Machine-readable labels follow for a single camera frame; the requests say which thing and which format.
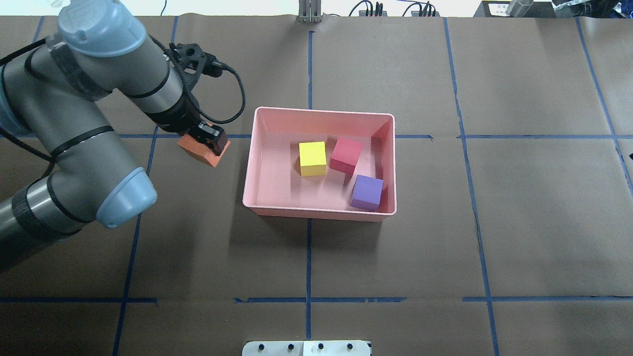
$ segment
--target black cable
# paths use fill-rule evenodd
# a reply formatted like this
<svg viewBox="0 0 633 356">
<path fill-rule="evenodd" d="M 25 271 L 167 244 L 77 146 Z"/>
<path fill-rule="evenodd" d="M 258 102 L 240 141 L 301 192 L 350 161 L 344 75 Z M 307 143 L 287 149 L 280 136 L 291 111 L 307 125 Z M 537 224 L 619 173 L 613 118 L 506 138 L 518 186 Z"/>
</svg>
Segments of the black cable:
<svg viewBox="0 0 633 356">
<path fill-rule="evenodd" d="M 382 3 L 376 1 L 376 11 L 373 12 L 374 16 L 382 16 Z"/>
<path fill-rule="evenodd" d="M 7 63 L 9 63 L 10 61 L 14 60 L 15 58 L 29 52 L 32 51 L 35 48 L 38 48 L 40 46 L 42 46 L 44 43 L 46 43 L 45 39 L 41 39 L 37 42 L 33 42 L 31 44 L 29 44 L 28 46 L 22 47 L 19 50 L 9 54 L 8 56 L 2 58 L 0 60 L 0 66 L 3 66 Z M 55 166 L 55 159 L 53 157 L 48 156 L 47 154 L 27 145 L 26 143 L 22 142 L 21 140 L 19 140 L 17 137 L 15 137 L 14 135 L 12 135 L 10 132 L 8 132 L 7 130 L 4 130 L 2 127 L 0 127 L 0 134 L 2 136 L 4 136 L 7 140 L 9 140 L 9 142 L 17 145 L 18 147 L 27 150 L 28 152 L 32 153 L 35 156 L 38 156 L 39 158 L 49 162 L 49 166 L 46 169 L 46 171 L 44 172 L 43 177 L 46 177 L 47 175 L 50 174 L 50 172 L 53 171 L 53 167 Z"/>
<path fill-rule="evenodd" d="M 22 47 L 20 49 L 18 49 L 17 51 L 9 54 L 8 56 L 4 57 L 3 59 L 0 60 L 0 67 L 9 63 L 10 61 L 14 60 L 15 58 L 18 58 L 19 56 L 25 54 L 26 52 L 29 52 L 35 48 L 38 48 L 40 46 L 42 46 L 44 43 L 46 43 L 46 39 L 41 39 L 37 42 L 33 42 L 31 44 L 29 44 L 28 46 Z"/>
<path fill-rule="evenodd" d="M 19 146 L 22 149 L 25 149 L 29 152 L 31 152 L 32 154 L 34 154 L 35 156 L 38 156 L 39 158 L 48 161 L 48 162 L 54 162 L 53 158 L 48 156 L 45 153 L 40 152 L 39 150 L 25 144 L 24 142 L 22 142 L 21 140 L 19 140 L 17 137 L 15 137 L 14 135 L 10 134 L 8 131 L 4 130 L 2 127 L 0 127 L 0 134 L 2 134 L 2 136 L 6 137 L 7 140 L 9 140 L 9 142 Z"/>
<path fill-rule="evenodd" d="M 354 13 L 354 10 L 355 10 L 357 7 L 359 7 L 359 6 L 360 6 L 360 4 L 362 4 L 362 3 L 365 3 L 365 6 L 367 6 L 367 4 L 369 4 L 369 8 L 371 9 L 371 10 L 367 9 L 367 10 L 365 11 L 365 16 L 370 16 L 370 15 L 373 13 L 373 4 L 372 4 L 372 2 L 371 2 L 371 1 L 369 1 L 369 0 L 361 0 L 358 4 L 356 4 L 356 6 L 354 6 L 354 8 L 352 9 L 352 11 L 350 11 L 350 12 L 349 12 L 348 17 L 349 17 L 349 16 L 351 16 L 351 15 Z"/>
<path fill-rule="evenodd" d="M 405 16 L 406 16 L 406 12 L 407 12 L 407 11 L 409 11 L 409 9 L 410 9 L 411 7 L 416 6 L 416 5 L 418 5 L 418 6 L 420 7 L 420 12 L 419 12 L 419 13 L 422 13 L 422 3 L 413 3 L 413 4 L 409 5 L 409 7 L 407 7 L 407 9 L 406 9 L 406 10 L 404 11 L 404 13 L 402 14 L 402 17 L 405 17 Z"/>
<path fill-rule="evenodd" d="M 51 173 L 53 173 L 53 168 L 55 168 L 55 162 L 49 162 L 48 163 L 48 167 L 46 167 L 46 170 L 44 171 L 44 173 L 42 174 L 41 179 L 44 179 L 46 177 L 48 177 L 49 175 L 51 175 Z"/>
<path fill-rule="evenodd" d="M 202 111 L 202 109 L 200 109 L 200 105 L 198 104 L 198 101 L 194 98 L 193 94 L 191 94 L 191 90 L 185 85 L 185 83 L 186 83 L 185 71 L 182 68 L 182 65 L 180 64 L 179 60 L 176 59 L 176 57 L 173 55 L 173 51 L 165 48 L 163 46 L 163 44 L 159 40 L 155 39 L 153 36 L 149 36 L 149 38 L 151 38 L 152 41 L 154 41 L 154 43 L 158 47 L 160 47 L 160 49 L 163 50 L 165 55 L 167 57 L 169 57 L 169 60 L 172 61 L 173 67 L 176 70 L 176 73 L 178 73 L 178 76 L 180 77 L 180 80 L 182 81 L 182 87 L 183 87 L 183 90 L 185 91 L 185 95 L 187 96 L 187 99 L 189 100 L 191 105 L 194 106 L 194 108 L 196 109 L 196 111 L 200 115 L 202 115 L 205 119 L 209 120 L 210 122 L 213 122 L 214 124 L 219 124 L 219 125 L 228 124 L 230 122 L 233 122 L 240 115 L 242 115 L 242 113 L 244 112 L 244 108 L 246 107 L 246 93 L 244 92 L 244 84 L 242 83 L 242 79 L 239 77 L 239 75 L 237 74 L 236 70 L 231 68 L 231 66 L 229 66 L 228 64 L 222 63 L 221 61 L 213 62 L 213 65 L 215 65 L 217 67 L 220 67 L 222 70 L 226 70 L 226 71 L 230 72 L 231 74 L 235 75 L 235 79 L 237 79 L 237 83 L 239 84 L 240 92 L 242 93 L 242 106 L 240 107 L 239 111 L 230 119 L 227 119 L 227 120 L 215 120 L 214 118 L 211 118 L 209 115 L 207 115 L 204 111 Z"/>
<path fill-rule="evenodd" d="M 418 17 L 420 17 L 420 16 L 427 16 L 427 14 L 429 15 L 429 17 L 432 17 L 432 16 L 435 16 L 435 13 L 437 12 L 436 7 L 433 4 L 431 4 L 430 2 L 424 3 L 424 2 L 420 2 L 420 1 L 411 1 L 411 0 L 400 0 L 400 1 L 404 1 L 406 3 L 412 3 L 404 11 L 404 13 L 402 14 L 402 17 L 406 16 L 406 12 L 409 11 L 409 9 L 412 6 L 415 6 L 415 5 L 418 5 L 420 7 L 420 11 L 418 12 Z"/>
</svg>

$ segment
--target pink bin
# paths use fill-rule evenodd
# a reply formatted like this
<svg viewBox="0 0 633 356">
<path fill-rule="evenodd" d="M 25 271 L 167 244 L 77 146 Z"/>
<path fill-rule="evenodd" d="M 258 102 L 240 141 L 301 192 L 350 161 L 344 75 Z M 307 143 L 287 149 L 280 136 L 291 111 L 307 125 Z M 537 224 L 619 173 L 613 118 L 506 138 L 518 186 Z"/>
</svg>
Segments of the pink bin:
<svg viewBox="0 0 633 356">
<path fill-rule="evenodd" d="M 394 117 L 381 113 L 260 107 L 255 110 L 244 206 L 258 215 L 381 221 L 396 213 Z M 363 143 L 354 171 L 329 167 L 339 136 Z M 325 176 L 301 177 L 299 143 L 325 141 Z M 349 205 L 356 175 L 384 180 L 380 206 L 368 212 Z"/>
</svg>

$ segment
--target light blue joint cap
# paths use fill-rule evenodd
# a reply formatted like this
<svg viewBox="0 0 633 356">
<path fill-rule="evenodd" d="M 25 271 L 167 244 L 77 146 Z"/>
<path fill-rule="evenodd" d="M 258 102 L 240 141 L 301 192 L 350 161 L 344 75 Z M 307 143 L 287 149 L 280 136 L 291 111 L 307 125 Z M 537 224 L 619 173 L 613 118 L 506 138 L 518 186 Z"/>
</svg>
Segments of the light blue joint cap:
<svg viewBox="0 0 633 356">
<path fill-rule="evenodd" d="M 57 28 L 74 50 L 93 57 L 122 56 L 143 44 L 147 32 L 119 0 L 71 0 Z"/>
<path fill-rule="evenodd" d="M 0 127 L 9 131 L 14 135 L 27 135 L 31 132 L 24 127 L 13 114 L 13 110 L 9 106 L 9 101 L 4 95 L 4 80 L 2 75 L 4 66 L 0 67 Z"/>
<path fill-rule="evenodd" d="M 112 229 L 139 215 L 156 202 L 156 190 L 141 167 L 116 185 L 97 211 L 97 221 Z"/>
</svg>

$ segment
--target table surface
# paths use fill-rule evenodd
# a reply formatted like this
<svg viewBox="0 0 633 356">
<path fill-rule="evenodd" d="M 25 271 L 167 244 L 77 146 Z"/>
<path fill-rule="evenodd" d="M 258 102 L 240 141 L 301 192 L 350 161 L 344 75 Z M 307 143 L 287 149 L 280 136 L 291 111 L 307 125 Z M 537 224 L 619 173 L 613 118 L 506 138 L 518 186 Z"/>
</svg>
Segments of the table surface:
<svg viewBox="0 0 633 356">
<path fill-rule="evenodd" d="M 0 55 L 55 20 L 0 18 Z M 632 22 L 141 21 L 242 75 L 248 104 L 224 126 L 229 152 L 210 168 L 120 93 L 99 102 L 158 201 L 1 274 L 1 354 L 239 355 L 251 340 L 305 339 L 371 340 L 375 355 L 633 350 Z M 240 104 L 228 74 L 194 94 L 216 118 Z M 393 114 L 397 214 L 245 208 L 259 106 Z M 0 139 L 0 199 L 45 167 Z"/>
</svg>

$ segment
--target blue tape line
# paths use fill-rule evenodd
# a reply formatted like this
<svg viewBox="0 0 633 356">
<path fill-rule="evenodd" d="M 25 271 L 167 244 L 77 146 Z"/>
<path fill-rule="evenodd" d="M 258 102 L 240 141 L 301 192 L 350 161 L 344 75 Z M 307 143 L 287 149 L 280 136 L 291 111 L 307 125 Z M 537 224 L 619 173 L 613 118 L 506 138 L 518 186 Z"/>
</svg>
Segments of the blue tape line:
<svg viewBox="0 0 633 356">
<path fill-rule="evenodd" d="M 158 305 L 158 298 L 128 298 L 127 303 Z"/>
<path fill-rule="evenodd" d="M 39 37 L 39 33 L 42 30 L 42 25 L 44 24 L 44 17 L 40 17 L 40 22 L 37 24 L 37 30 L 35 30 L 35 35 L 33 36 L 33 40 L 31 41 L 31 43 L 35 42 L 38 40 Z"/>
<path fill-rule="evenodd" d="M 154 138 L 153 134 L 120 134 L 120 138 L 122 139 L 152 139 Z"/>
<path fill-rule="evenodd" d="M 468 146 L 466 142 L 466 132 L 464 128 L 464 120 L 461 115 L 460 102 L 457 98 L 457 77 L 455 75 L 455 64 L 453 61 L 453 50 L 451 49 L 451 36 L 448 29 L 448 20 L 444 18 L 444 31 L 446 33 L 446 49 L 448 50 L 448 61 L 451 67 L 451 78 L 453 80 L 453 94 L 455 96 L 455 107 L 457 116 L 460 118 L 461 147 L 464 152 L 464 161 L 466 163 L 466 175 L 468 177 L 468 187 L 470 189 L 470 202 L 472 204 L 473 213 L 475 214 L 475 225 L 477 226 L 477 241 L 479 242 L 479 260 L 481 262 L 481 271 L 484 278 L 484 290 L 486 291 L 486 302 L 488 308 L 488 319 L 490 322 L 490 332 L 492 336 L 492 348 L 495 356 L 499 356 L 499 343 L 497 341 L 497 328 L 494 322 L 494 311 L 492 309 L 492 301 L 490 301 L 490 284 L 488 281 L 488 271 L 486 268 L 486 256 L 484 255 L 484 242 L 481 237 L 481 228 L 479 226 L 479 213 L 477 211 L 477 199 L 475 198 L 475 186 L 473 185 L 472 174 L 470 170 L 470 161 L 468 160 Z"/>
<path fill-rule="evenodd" d="M 123 298 L 75 298 L 67 296 L 5 296 L 0 303 L 121 303 Z M 157 298 L 131 298 L 128 303 L 158 304 Z"/>
<path fill-rule="evenodd" d="M 127 303 L 121 303 L 121 310 L 119 311 L 119 321 L 116 325 L 116 334 L 115 334 L 115 345 L 112 348 L 112 356 L 118 355 L 119 344 L 121 343 L 121 332 L 123 331 L 123 320 L 125 318 L 125 309 L 127 308 Z"/>
<path fill-rule="evenodd" d="M 312 110 L 312 34 L 314 33 L 314 31 L 308 33 L 308 109 L 310 110 Z"/>
<path fill-rule="evenodd" d="M 312 339 L 312 219 L 308 219 L 306 242 L 306 340 Z"/>
<path fill-rule="evenodd" d="M 122 139 L 151 139 L 154 138 L 153 134 L 121 134 L 119 135 Z M 251 138 L 250 134 L 229 134 L 227 135 L 230 139 L 249 139 Z M 156 138 L 158 139 L 179 139 L 180 135 L 178 134 L 157 134 Z"/>
<path fill-rule="evenodd" d="M 248 298 L 247 300 L 241 300 L 240 298 L 233 298 L 236 304 L 248 304 L 248 303 L 305 303 L 306 298 Z"/>
<path fill-rule="evenodd" d="M 149 150 L 149 158 L 147 159 L 146 173 L 149 175 L 152 168 L 152 161 L 154 160 L 154 151 L 156 149 L 156 136 L 158 135 L 158 126 L 154 128 L 154 135 L 152 138 L 152 146 Z M 140 213 L 136 218 L 136 228 L 134 230 L 134 239 L 132 240 L 132 251 L 130 252 L 130 262 L 127 265 L 127 275 L 125 276 L 125 287 L 123 288 L 123 298 L 121 300 L 121 310 L 119 312 L 119 320 L 116 327 L 115 344 L 112 349 L 112 355 L 118 355 L 119 344 L 121 343 L 121 333 L 123 331 L 123 320 L 125 320 L 125 309 L 127 308 L 128 296 L 130 294 L 130 283 L 132 281 L 132 270 L 134 269 L 134 259 L 136 258 L 136 248 L 139 244 L 139 234 L 141 233 L 141 218 L 143 213 Z"/>
<path fill-rule="evenodd" d="M 178 16 L 173 18 L 173 27 L 172 27 L 172 42 L 176 40 L 176 28 L 178 27 Z"/>
<path fill-rule="evenodd" d="M 617 295 L 560 295 L 560 296 L 468 296 L 461 300 L 465 303 L 492 302 L 633 302 L 633 296 Z"/>
<path fill-rule="evenodd" d="M 433 139 L 431 135 L 396 135 L 397 139 Z"/>
<path fill-rule="evenodd" d="M 333 297 L 333 298 L 312 298 L 313 303 L 401 303 L 406 300 L 400 296 L 384 297 Z"/>
<path fill-rule="evenodd" d="M 606 123 L 609 125 L 609 131 L 611 132 L 611 137 L 613 138 L 613 143 L 615 145 L 615 149 L 618 152 L 618 158 L 620 159 L 620 165 L 622 166 L 622 170 L 624 171 L 624 177 L 627 181 L 627 185 L 629 186 L 629 192 L 631 196 L 633 196 L 633 182 L 631 182 L 631 176 L 629 170 L 627 168 L 626 163 L 624 163 L 624 157 L 622 156 L 622 149 L 620 148 L 620 143 L 615 135 L 615 129 L 613 128 L 613 122 L 611 121 L 611 115 L 609 115 L 609 110 L 606 108 L 605 98 L 602 95 L 602 89 L 600 89 L 600 84 L 598 84 L 598 78 L 596 78 L 596 72 L 594 71 L 593 64 L 591 63 L 591 57 L 589 56 L 589 51 L 587 50 L 587 44 L 585 43 L 585 36 L 582 33 L 582 26 L 580 26 L 580 18 L 575 18 L 576 27 L 578 28 L 578 35 L 580 36 L 580 43 L 582 44 L 582 50 L 585 52 L 585 58 L 587 59 L 587 65 L 589 66 L 589 72 L 591 73 L 591 78 L 594 81 L 594 85 L 596 86 L 596 91 L 598 92 L 598 99 L 600 99 L 600 105 L 602 106 L 602 111 L 605 113 Z"/>
<path fill-rule="evenodd" d="M 121 298 L 2 297 L 0 303 L 121 303 Z"/>
<path fill-rule="evenodd" d="M 611 135 L 466 135 L 467 139 L 612 139 Z"/>
<path fill-rule="evenodd" d="M 158 138 L 158 125 L 154 128 L 154 136 L 152 137 L 152 146 L 149 149 L 149 158 L 147 159 L 147 169 L 145 172 L 149 175 L 152 169 L 152 162 L 154 162 L 154 151 L 156 150 L 156 139 Z"/>
</svg>

